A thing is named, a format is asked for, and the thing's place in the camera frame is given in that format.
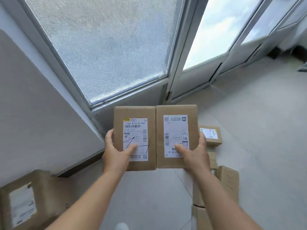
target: window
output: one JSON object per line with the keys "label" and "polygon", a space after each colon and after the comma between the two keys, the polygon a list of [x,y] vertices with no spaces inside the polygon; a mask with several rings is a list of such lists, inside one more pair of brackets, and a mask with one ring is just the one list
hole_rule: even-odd
{"label": "window", "polygon": [[25,0],[93,105],[166,76],[183,0]]}
{"label": "window", "polygon": [[209,0],[184,69],[228,51],[260,0]]}
{"label": "window", "polygon": [[273,0],[243,43],[269,35],[297,0]]}
{"label": "window", "polygon": [[292,23],[297,22],[307,11],[307,0],[303,2],[295,9],[295,11],[290,15],[286,22],[281,26],[285,27]]}

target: person's left hand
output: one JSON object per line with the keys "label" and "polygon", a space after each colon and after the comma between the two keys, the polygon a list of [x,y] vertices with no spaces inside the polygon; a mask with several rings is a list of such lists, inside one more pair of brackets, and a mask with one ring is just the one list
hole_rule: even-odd
{"label": "person's left hand", "polygon": [[103,173],[112,172],[122,177],[127,170],[130,156],[138,145],[130,144],[125,151],[119,152],[113,146],[112,135],[113,129],[109,130],[105,137],[106,149],[102,156],[104,160]]}

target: person's right arm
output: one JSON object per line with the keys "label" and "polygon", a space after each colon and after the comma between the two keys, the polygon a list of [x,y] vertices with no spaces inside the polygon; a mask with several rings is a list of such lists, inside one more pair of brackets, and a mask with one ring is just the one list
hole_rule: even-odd
{"label": "person's right arm", "polygon": [[194,151],[187,150],[180,144],[175,145],[175,148],[182,154],[187,170],[201,191],[214,230],[263,230],[231,199],[217,177],[211,174],[206,138],[202,132]]}

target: white tile floor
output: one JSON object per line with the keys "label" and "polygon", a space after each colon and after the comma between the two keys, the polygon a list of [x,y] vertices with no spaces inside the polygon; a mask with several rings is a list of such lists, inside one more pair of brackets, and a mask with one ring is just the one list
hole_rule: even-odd
{"label": "white tile floor", "polygon": [[[267,57],[221,76],[179,104],[197,104],[200,124],[221,127],[219,165],[240,173],[240,205],[264,229],[307,229],[307,73],[293,58]],[[72,177],[78,198],[101,174],[97,162]],[[103,230],[191,228],[192,180],[182,169],[127,172]]]}

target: hand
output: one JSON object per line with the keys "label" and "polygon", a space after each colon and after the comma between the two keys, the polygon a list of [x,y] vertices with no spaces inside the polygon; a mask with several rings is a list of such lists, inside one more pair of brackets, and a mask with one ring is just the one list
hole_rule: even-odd
{"label": "hand", "polygon": [[192,174],[192,176],[194,176],[194,178],[205,172],[211,174],[206,137],[202,132],[199,132],[198,146],[194,151],[186,149],[182,144],[175,144],[175,149],[182,155],[186,169]]}
{"label": "hand", "polygon": [[102,156],[104,160],[103,173],[110,171],[122,177],[127,170],[130,156],[138,145],[130,144],[125,151],[119,152],[113,146],[112,135],[113,129],[109,130],[105,137],[106,149]]}

